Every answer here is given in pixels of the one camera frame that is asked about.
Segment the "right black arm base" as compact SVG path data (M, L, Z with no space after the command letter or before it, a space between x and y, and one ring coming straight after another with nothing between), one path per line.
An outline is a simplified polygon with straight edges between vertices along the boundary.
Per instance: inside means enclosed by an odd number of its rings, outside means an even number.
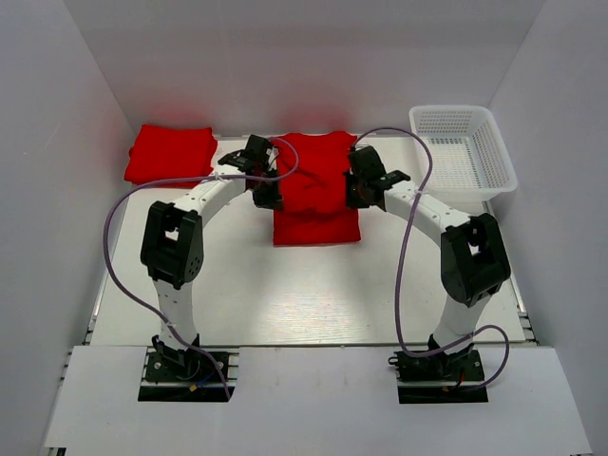
M488 402L485 371L477 350L463 354L411 357L396 351L389 359L400 405L482 404Z

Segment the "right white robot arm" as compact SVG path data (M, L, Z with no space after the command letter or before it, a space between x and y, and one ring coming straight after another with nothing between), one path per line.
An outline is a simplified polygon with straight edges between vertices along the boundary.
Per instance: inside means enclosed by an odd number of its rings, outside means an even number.
M346 173L347 204L351 208L377 207L407 222L398 259L394 290L394 319L404 355L428 357L430 370L448 379L464 365L461 352L480 332L479 319L490 298L511 276L511 268L497 220L488 213L472 216L426 194L404 172L389 172L371 146L353 148ZM413 229L440 250L440 279L446 303L427 351L411 351L403 338L400 304L405 254Z

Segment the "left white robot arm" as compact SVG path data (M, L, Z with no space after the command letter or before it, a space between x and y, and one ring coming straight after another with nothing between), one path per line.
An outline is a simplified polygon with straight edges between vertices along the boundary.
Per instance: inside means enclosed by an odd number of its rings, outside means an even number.
M193 316L192 282L203 263L203 228L224 206L250 191L258 208L279 210L277 147L252 135L245 147L218 160L218 167L186 195L154 202L147 215L141 261L167 319L153 338L154 349L181 379L200 370L199 333Z

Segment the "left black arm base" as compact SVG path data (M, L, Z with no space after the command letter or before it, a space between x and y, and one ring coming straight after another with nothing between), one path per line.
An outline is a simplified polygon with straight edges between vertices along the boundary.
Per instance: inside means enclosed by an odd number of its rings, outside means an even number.
M202 356L186 373L178 373L152 348L147 350L142 368L138 401L141 403L227 403L219 373Z

